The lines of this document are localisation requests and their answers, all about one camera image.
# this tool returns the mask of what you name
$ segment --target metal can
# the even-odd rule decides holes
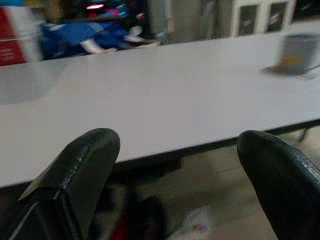
[[[320,35],[301,33],[287,35],[283,41],[279,67],[292,74],[303,74],[320,64]]]

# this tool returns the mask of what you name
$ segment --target red object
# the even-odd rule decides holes
[[[8,13],[4,7],[0,7],[0,38],[13,38],[15,33],[11,27]]]
[[[124,214],[115,224],[110,240],[127,240],[128,239],[128,221]]]
[[[0,40],[0,66],[25,62],[26,58],[18,40]]]

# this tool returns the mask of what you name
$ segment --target glass panel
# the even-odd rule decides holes
[[[255,33],[258,5],[240,7],[240,22],[238,36]]]
[[[268,19],[268,27],[267,27],[268,33],[281,31],[287,4],[288,4],[287,2],[281,2],[281,3],[273,3],[271,5],[270,15]]]

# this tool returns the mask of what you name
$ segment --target tiled floor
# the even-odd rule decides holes
[[[280,137],[300,149],[319,168],[320,127],[311,129],[302,143],[297,142],[299,133]],[[277,239],[240,165],[235,146],[186,157],[183,168],[141,185],[138,191],[144,197],[156,195],[162,200],[171,233],[188,210],[209,205],[210,239]]]

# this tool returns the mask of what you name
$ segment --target white table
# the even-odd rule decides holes
[[[319,31],[292,29],[306,24]],[[262,71],[277,62],[281,36],[0,67],[0,186],[34,179],[94,128],[118,132],[120,163],[319,120],[320,76]]]

